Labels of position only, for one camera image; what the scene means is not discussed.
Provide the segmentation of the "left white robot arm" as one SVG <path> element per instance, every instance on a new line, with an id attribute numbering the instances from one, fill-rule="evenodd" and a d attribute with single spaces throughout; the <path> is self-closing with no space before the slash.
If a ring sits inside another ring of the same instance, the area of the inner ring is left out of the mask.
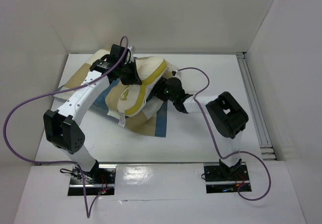
<path id="1" fill-rule="evenodd" d="M 84 174 L 91 181 L 99 181 L 108 173 L 86 149 L 80 124 L 98 96 L 117 79 L 127 83 L 140 82 L 134 58 L 112 61 L 110 55 L 105 55 L 97 59 L 80 88 L 57 110 L 47 110 L 43 116 L 46 139 L 78 164 L 78 174 Z"/>

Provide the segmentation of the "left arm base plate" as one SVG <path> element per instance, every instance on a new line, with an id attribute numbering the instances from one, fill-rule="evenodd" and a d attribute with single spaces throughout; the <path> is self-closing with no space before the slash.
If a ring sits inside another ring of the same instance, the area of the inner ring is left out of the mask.
<path id="1" fill-rule="evenodd" d="M 60 169 L 60 173 L 70 176 L 67 195 L 83 196 L 83 183 L 85 183 L 87 196 L 96 196 L 99 192 L 101 192 L 102 196 L 114 195 L 116 165 L 100 165 L 100 170 L 104 170 L 104 173 L 98 179 L 93 180 L 85 175 L 85 180 L 83 180 L 76 166 L 71 170 L 65 168 Z"/>

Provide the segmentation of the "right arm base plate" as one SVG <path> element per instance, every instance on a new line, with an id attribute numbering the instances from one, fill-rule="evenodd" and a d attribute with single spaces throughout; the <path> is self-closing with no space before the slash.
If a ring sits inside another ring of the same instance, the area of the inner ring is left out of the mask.
<path id="1" fill-rule="evenodd" d="M 204 164 L 204 173 L 201 174 L 201 178 L 205 181 L 207 194 L 233 193 L 237 192 L 239 187 L 241 187 L 240 192 L 252 191 L 245 163 L 242 163 L 238 170 L 229 176 L 221 172 L 219 163 Z"/>

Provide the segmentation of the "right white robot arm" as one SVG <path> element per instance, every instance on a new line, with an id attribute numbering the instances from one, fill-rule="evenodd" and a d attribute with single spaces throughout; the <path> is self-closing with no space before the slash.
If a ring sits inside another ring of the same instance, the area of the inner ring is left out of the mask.
<path id="1" fill-rule="evenodd" d="M 176 77 L 162 77 L 153 87 L 151 93 L 162 101 L 170 101 L 179 112 L 188 114 L 200 112 L 208 120 L 209 116 L 216 128 L 217 134 L 210 132 L 213 140 L 218 138 L 224 143 L 224 149 L 219 153 L 219 171 L 229 178 L 235 175 L 242 165 L 240 158 L 241 135 L 249 117 L 242 106 L 229 92 L 215 96 L 198 96 L 188 94 Z"/>

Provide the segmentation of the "cream quilted pillow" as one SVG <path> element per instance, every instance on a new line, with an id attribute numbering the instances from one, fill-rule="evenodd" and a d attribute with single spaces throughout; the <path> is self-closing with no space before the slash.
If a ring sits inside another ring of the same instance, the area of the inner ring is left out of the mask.
<path id="1" fill-rule="evenodd" d="M 155 84 L 168 69 L 167 61 L 162 57 L 142 57 L 136 59 L 141 85 L 124 85 L 119 82 L 111 88 L 105 98 L 108 115 L 119 120 L 122 127 L 133 129 L 156 115 L 162 106 L 157 97 L 148 100 Z"/>

